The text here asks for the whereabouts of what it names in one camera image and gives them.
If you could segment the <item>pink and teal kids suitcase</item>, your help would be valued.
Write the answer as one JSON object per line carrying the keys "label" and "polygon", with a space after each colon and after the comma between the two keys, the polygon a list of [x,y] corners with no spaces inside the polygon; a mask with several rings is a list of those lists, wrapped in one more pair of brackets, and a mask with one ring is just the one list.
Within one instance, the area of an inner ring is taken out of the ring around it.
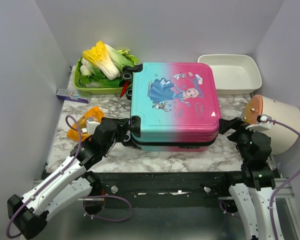
{"label": "pink and teal kids suitcase", "polygon": [[132,82],[124,144],[142,151],[203,152],[218,136],[221,110],[212,69],[196,62],[125,66]]}

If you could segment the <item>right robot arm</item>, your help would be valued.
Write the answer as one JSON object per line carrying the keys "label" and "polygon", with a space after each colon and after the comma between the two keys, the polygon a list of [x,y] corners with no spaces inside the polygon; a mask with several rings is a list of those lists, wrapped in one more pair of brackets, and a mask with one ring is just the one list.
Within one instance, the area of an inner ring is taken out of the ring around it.
{"label": "right robot arm", "polygon": [[272,148],[271,138],[264,132],[271,128],[270,119],[264,114],[255,124],[239,117],[219,119],[219,134],[234,131],[227,138],[235,143],[242,159],[240,173],[223,180],[220,191],[232,196],[248,240],[284,239],[276,206],[275,176],[267,162]]}

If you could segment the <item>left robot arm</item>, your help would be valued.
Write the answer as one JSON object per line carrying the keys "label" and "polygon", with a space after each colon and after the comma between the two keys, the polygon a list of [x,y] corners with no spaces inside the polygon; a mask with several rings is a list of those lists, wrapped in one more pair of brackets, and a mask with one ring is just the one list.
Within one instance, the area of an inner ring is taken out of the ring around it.
{"label": "left robot arm", "polygon": [[128,118],[103,117],[92,135],[78,138],[57,170],[22,196],[12,195],[7,201],[6,236],[33,239],[56,213],[78,199],[93,199],[102,205],[106,199],[116,199],[105,193],[102,180],[90,169],[107,157],[116,143],[124,142],[129,126]]}

